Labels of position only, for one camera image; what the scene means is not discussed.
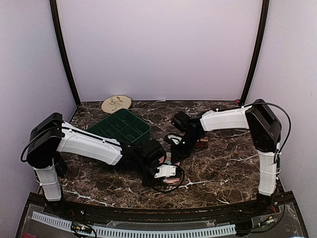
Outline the black left frame post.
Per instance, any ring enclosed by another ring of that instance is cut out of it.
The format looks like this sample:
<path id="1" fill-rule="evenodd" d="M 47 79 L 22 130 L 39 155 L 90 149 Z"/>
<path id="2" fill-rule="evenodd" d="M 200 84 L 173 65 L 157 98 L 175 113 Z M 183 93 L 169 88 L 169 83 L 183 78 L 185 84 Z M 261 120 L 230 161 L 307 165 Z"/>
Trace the black left frame post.
<path id="1" fill-rule="evenodd" d="M 66 52 L 66 46 L 65 46 L 65 42 L 64 42 L 63 33 L 62 33 L 62 27 L 61 27 L 59 12 L 58 12 L 57 1 L 56 0 L 49 0 L 49 3 L 50 3 L 51 16 L 52 16 L 52 20 L 53 20 L 53 26 L 54 26 L 55 36 L 56 36 L 57 45 L 58 45 L 58 49 L 59 49 L 59 54 L 60 54 L 60 57 L 62 60 L 66 79 L 67 79 L 69 88 L 71 90 L 71 94 L 72 94 L 72 97 L 74 99 L 75 105 L 76 105 L 76 107 L 79 107 L 81 105 L 81 100 L 79 97 L 77 87 L 75 85 L 75 80 L 74 80 L 74 77 L 72 74 L 71 66 L 70 66 L 68 55 Z"/>

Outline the pink sock with green patches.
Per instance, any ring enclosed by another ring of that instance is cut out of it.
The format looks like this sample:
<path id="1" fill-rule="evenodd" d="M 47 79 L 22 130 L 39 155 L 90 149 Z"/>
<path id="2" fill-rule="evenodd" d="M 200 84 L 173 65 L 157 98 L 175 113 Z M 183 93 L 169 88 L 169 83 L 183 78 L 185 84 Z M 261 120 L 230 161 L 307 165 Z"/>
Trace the pink sock with green patches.
<path id="1" fill-rule="evenodd" d="M 167 152 L 166 157 L 162 157 L 160 160 L 161 165 L 157 168 L 158 172 L 155 174 L 155 178 L 162 179 L 163 183 L 176 184 L 180 182 L 181 172 L 178 172 L 178 164 L 172 164 L 171 153 Z"/>

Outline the black front table rail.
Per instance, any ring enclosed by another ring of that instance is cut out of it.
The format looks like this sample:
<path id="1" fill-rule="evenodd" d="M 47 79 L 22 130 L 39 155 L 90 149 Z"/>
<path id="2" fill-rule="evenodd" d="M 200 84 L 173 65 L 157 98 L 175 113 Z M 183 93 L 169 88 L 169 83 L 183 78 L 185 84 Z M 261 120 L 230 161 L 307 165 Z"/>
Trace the black front table rail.
<path id="1" fill-rule="evenodd" d="M 280 208 L 268 207 L 261 213 L 253 210 L 255 201 L 239 204 L 221 205 L 190 209 L 128 209 L 97 206 L 71 201 L 48 203 L 42 195 L 33 195 L 33 202 L 44 206 L 44 210 L 51 214 L 74 217 L 76 221 L 105 224 L 111 220 L 124 222 L 190 222 L 215 219 L 218 222 L 244 223 L 256 216 L 269 216 L 275 219 L 282 218 L 283 205 Z"/>

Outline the black frame post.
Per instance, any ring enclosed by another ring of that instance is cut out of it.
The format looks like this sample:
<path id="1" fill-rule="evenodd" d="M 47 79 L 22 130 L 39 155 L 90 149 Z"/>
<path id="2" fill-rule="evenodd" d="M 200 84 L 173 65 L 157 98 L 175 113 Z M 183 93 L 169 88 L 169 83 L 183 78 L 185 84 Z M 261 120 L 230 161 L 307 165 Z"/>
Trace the black frame post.
<path id="1" fill-rule="evenodd" d="M 262 47 L 262 42 L 263 42 L 263 38 L 264 38 L 264 32 L 265 32 L 265 27 L 266 27 L 268 11 L 269 11 L 269 2 L 270 2 L 270 0 L 263 0 L 262 1 L 262 8 L 261 8 L 261 13 L 260 13 L 260 20 L 259 20 L 259 26 L 258 26 L 255 46 L 254 46 L 248 74 L 246 77 L 245 85 L 244 85 L 244 88 L 242 91 L 242 95 L 240 97 L 240 104 L 241 105 L 244 105 L 246 103 L 248 94 L 249 94 L 250 89 L 251 89 L 252 81 L 253 81 L 253 78 L 255 75 L 256 67 L 258 64 L 258 60 L 259 60 L 259 56 L 260 56 L 260 52 L 261 52 L 261 47 Z"/>
<path id="2" fill-rule="evenodd" d="M 55 36 L 56 36 L 57 45 L 58 45 L 58 49 L 59 49 L 59 54 L 60 54 L 60 57 L 62 60 L 66 79 L 67 79 L 69 88 L 71 90 L 71 94 L 72 94 L 72 97 L 74 99 L 75 105 L 76 105 L 76 107 L 79 107 L 81 105 L 81 100 L 79 97 L 77 87 L 75 85 L 75 80 L 74 80 L 74 77 L 72 74 L 71 66 L 70 66 L 68 55 L 66 52 L 66 46 L 65 46 L 65 42 L 64 42 L 63 33 L 62 33 L 62 27 L 61 27 L 59 12 L 58 12 L 57 1 L 56 0 L 49 0 L 49 3 L 50 3 L 51 16 L 52 16 L 52 20 L 53 20 L 53 26 L 54 26 Z"/>

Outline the round embroidered plate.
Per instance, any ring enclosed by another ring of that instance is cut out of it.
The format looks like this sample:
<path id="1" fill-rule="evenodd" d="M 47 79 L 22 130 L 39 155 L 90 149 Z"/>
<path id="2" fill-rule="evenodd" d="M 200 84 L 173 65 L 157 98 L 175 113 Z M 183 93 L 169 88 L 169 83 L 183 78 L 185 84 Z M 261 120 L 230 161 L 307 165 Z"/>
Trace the round embroidered plate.
<path id="1" fill-rule="evenodd" d="M 125 95 L 114 95 L 103 101 L 101 109 L 104 113 L 113 114 L 120 109 L 129 109 L 131 105 L 132 100 L 130 97 Z"/>

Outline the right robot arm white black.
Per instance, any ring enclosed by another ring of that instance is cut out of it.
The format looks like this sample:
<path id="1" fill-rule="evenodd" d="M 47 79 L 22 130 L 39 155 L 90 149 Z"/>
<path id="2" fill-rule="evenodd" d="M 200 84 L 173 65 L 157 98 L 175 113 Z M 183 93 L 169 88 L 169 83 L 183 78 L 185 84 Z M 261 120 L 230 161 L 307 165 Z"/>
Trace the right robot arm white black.
<path id="1" fill-rule="evenodd" d="M 184 135 L 169 133 L 164 138 L 171 146 L 172 163 L 187 159 L 195 144 L 207 132 L 236 128 L 249 130 L 260 159 L 258 193 L 263 195 L 253 203 L 253 211 L 257 215 L 265 214 L 272 207 L 272 200 L 268 196 L 272 196 L 276 189 L 280 173 L 280 155 L 285 145 L 280 142 L 282 124 L 271 107 L 272 103 L 257 99 L 249 105 L 209 110 L 194 117 L 178 112 L 171 123 Z"/>

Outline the small green circuit board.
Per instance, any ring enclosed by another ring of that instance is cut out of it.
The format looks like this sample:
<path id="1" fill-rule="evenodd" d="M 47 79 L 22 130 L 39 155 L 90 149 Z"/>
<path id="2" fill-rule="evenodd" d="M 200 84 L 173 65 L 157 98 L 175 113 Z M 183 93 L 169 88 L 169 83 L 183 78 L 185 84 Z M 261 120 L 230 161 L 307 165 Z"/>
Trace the small green circuit board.
<path id="1" fill-rule="evenodd" d="M 90 227 L 80 223 L 72 223 L 71 230 L 74 232 L 83 233 L 83 234 L 91 234 L 93 232 Z"/>

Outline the black right frame post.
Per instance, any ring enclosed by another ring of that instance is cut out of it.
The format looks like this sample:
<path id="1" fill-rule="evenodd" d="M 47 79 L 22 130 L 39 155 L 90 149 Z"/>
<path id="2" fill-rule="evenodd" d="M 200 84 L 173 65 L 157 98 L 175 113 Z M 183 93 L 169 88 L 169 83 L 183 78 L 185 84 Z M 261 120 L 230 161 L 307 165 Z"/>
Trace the black right frame post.
<path id="1" fill-rule="evenodd" d="M 254 46 L 248 74 L 246 77 L 245 85 L 244 85 L 244 88 L 242 91 L 242 95 L 240 97 L 240 104 L 241 105 L 244 105 L 246 103 L 248 94 L 249 94 L 250 89 L 251 89 L 252 81 L 253 81 L 253 78 L 255 75 L 256 67 L 258 64 L 258 60 L 259 60 L 259 56 L 260 56 L 260 52 L 261 52 L 261 47 L 262 47 L 262 42 L 263 42 L 263 38 L 264 38 L 264 32 L 265 32 L 265 27 L 266 27 L 268 11 L 269 11 L 269 2 L 270 2 L 270 0 L 263 0 L 262 1 L 262 8 L 261 8 L 261 13 L 260 13 L 260 20 L 259 20 L 259 26 L 258 26 L 255 46 Z"/>

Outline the striped beige brown sock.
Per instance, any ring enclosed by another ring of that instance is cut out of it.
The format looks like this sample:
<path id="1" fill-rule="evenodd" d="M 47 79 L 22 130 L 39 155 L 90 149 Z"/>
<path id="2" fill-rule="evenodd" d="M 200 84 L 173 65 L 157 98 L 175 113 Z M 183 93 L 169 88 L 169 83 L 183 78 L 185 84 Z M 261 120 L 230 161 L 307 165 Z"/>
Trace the striped beige brown sock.
<path id="1" fill-rule="evenodd" d="M 203 137 L 200 138 L 196 143 L 195 143 L 195 148 L 196 149 L 208 149 L 208 138 Z"/>

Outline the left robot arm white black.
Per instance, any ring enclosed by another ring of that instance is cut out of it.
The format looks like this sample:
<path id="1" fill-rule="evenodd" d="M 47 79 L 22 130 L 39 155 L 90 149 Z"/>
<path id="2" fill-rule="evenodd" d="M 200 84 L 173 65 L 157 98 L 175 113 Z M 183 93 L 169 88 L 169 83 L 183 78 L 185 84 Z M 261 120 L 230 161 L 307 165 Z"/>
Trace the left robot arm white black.
<path id="1" fill-rule="evenodd" d="M 30 141 L 24 147 L 20 160 L 33 168 L 46 200 L 51 202 L 51 209 L 59 216 L 70 212 L 57 178 L 59 152 L 88 157 L 110 166 L 124 165 L 133 170 L 139 168 L 142 185 L 161 193 L 165 193 L 165 190 L 158 187 L 168 180 L 178 183 L 167 190 L 172 192 L 185 179 L 184 170 L 176 162 L 166 162 L 167 153 L 155 139 L 139 145 L 102 137 L 78 129 L 65 122 L 62 114 L 53 113 L 31 131 Z"/>

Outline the green plastic divider tray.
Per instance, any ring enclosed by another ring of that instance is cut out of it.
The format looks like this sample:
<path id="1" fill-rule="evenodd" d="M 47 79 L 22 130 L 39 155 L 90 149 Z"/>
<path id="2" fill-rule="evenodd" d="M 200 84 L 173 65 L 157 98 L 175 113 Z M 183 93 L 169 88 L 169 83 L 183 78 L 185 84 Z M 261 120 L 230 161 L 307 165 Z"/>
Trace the green plastic divider tray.
<path id="1" fill-rule="evenodd" d="M 87 129 L 121 142 L 143 144 L 150 140 L 151 126 L 127 109 L 120 109 Z"/>

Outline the dark blue cup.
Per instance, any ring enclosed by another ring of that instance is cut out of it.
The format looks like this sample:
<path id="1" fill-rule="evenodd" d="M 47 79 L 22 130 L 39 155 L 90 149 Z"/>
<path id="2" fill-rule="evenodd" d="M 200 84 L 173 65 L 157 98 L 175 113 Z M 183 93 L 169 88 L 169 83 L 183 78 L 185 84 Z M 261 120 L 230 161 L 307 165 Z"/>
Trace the dark blue cup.
<path id="1" fill-rule="evenodd" d="M 54 168 L 58 177 L 64 178 L 66 176 L 68 167 L 59 152 L 56 152 L 53 157 Z"/>

